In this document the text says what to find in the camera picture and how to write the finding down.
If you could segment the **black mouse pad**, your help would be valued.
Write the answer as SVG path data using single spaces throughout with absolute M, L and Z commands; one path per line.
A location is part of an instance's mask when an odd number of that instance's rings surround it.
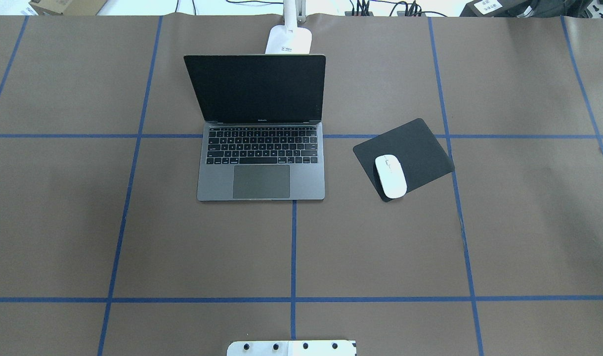
M 450 156 L 442 148 L 422 119 L 412 120 L 356 145 L 353 149 L 358 162 L 371 180 L 383 201 L 391 201 L 383 189 L 381 174 L 376 165 L 379 156 L 395 156 L 405 178 L 405 192 L 455 171 Z

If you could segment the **white computer mouse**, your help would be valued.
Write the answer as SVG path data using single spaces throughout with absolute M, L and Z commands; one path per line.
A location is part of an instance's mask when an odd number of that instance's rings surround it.
M 379 155 L 374 164 L 383 194 L 391 200 L 405 196 L 406 178 L 398 158 L 395 155 Z

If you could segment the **grey laptop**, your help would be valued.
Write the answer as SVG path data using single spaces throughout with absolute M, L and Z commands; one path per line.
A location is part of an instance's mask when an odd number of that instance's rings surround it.
M 324 200 L 323 54 L 186 55 L 199 201 Z

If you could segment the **white desk lamp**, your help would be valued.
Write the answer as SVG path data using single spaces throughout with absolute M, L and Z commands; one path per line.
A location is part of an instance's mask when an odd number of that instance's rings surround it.
M 310 54 L 311 31 L 299 26 L 306 21 L 306 1 L 284 0 L 283 20 L 270 29 L 265 54 Z

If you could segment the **cardboard box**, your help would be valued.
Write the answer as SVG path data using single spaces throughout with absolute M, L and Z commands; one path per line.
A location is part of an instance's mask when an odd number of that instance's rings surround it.
M 107 0 L 30 0 L 28 4 L 39 15 L 95 16 Z

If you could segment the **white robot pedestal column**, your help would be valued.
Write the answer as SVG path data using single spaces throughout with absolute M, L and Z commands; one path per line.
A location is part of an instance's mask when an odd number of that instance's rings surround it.
M 227 356 L 356 356 L 351 340 L 270 340 L 232 342 Z

